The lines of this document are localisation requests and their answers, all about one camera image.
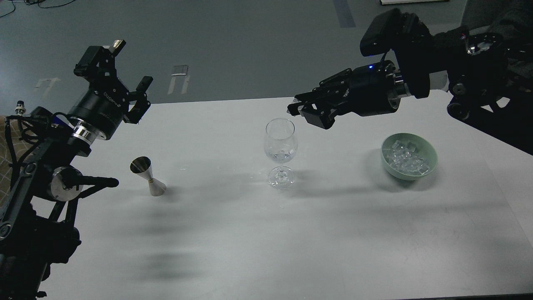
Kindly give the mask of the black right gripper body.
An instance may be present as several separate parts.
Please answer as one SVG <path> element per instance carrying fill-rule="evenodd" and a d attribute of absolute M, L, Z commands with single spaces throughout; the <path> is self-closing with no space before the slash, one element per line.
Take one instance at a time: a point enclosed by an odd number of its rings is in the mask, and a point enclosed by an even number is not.
<path fill-rule="evenodd" d="M 394 113 L 407 96 L 402 73 L 390 60 L 372 63 L 351 71 L 339 103 L 339 114 L 374 116 Z"/>

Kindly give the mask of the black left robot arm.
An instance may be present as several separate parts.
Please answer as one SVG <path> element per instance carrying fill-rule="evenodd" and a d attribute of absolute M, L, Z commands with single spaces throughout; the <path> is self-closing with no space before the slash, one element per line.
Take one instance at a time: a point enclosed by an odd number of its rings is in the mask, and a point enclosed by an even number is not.
<path fill-rule="evenodd" d="M 75 227 L 78 202 L 116 178 L 83 175 L 72 166 L 87 157 L 97 139 L 109 140 L 122 122 L 137 124 L 150 108 L 145 76 L 134 91 L 118 78 L 115 59 L 126 45 L 90 46 L 73 72 L 87 80 L 88 91 L 68 113 L 42 107 L 30 114 L 23 101 L 5 117 L 10 156 L 8 195 L 1 201 L 1 298 L 44 298 L 42 281 L 52 264 L 65 264 L 81 244 Z"/>

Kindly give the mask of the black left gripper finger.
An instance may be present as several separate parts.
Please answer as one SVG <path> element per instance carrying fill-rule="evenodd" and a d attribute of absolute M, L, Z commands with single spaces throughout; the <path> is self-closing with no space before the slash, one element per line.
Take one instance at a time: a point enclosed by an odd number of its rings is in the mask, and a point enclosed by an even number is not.
<path fill-rule="evenodd" d="M 126 45 L 125 40 L 115 40 L 112 45 L 89 46 L 74 68 L 75 76 L 82 77 L 89 83 L 88 89 L 101 87 L 127 87 L 117 76 L 115 59 Z"/>
<path fill-rule="evenodd" d="M 147 91 L 152 84 L 154 78 L 152 76 L 144 76 L 135 91 L 127 93 L 126 101 L 130 104 L 135 102 L 133 107 L 124 114 L 123 121 L 129 124 L 138 124 L 141 118 L 145 115 L 152 103 L 148 100 Z"/>

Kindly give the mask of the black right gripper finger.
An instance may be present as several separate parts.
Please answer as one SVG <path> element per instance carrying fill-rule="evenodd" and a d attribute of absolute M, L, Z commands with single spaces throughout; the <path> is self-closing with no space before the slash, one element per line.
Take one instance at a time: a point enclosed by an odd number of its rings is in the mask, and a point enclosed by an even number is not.
<path fill-rule="evenodd" d="M 347 68 L 329 76 L 321 80 L 318 87 L 313 88 L 312 91 L 295 95 L 294 103 L 310 103 L 342 96 L 349 90 L 349 78 L 351 75 L 352 69 Z"/>
<path fill-rule="evenodd" d="M 307 123 L 322 129 L 330 129 L 335 123 L 335 117 L 352 112 L 353 108 L 347 102 L 312 101 L 306 103 L 291 103 L 301 105 L 301 116 Z"/>

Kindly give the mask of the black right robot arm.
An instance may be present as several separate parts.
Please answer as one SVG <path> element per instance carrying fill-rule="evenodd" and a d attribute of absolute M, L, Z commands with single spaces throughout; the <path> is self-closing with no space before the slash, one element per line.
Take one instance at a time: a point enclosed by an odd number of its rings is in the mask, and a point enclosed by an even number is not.
<path fill-rule="evenodd" d="M 430 74 L 445 71 L 452 118 L 532 153 L 532 138 L 518 132 L 532 128 L 532 81 L 509 69 L 509 59 L 532 61 L 530 40 L 471 35 L 465 26 L 432 35 L 417 15 L 394 8 L 373 19 L 360 51 L 381 59 L 321 80 L 312 91 L 295 95 L 287 112 L 322 129 L 347 113 L 394 113 L 401 98 L 428 97 Z"/>

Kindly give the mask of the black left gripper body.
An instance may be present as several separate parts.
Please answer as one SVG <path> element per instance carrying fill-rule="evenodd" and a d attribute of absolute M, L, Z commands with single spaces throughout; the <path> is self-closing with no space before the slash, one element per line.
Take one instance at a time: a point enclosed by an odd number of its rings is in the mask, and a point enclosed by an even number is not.
<path fill-rule="evenodd" d="M 99 139 L 109 140 L 127 112 L 127 93 L 120 81 L 94 81 L 68 112 L 68 120 L 83 121 L 99 131 Z"/>

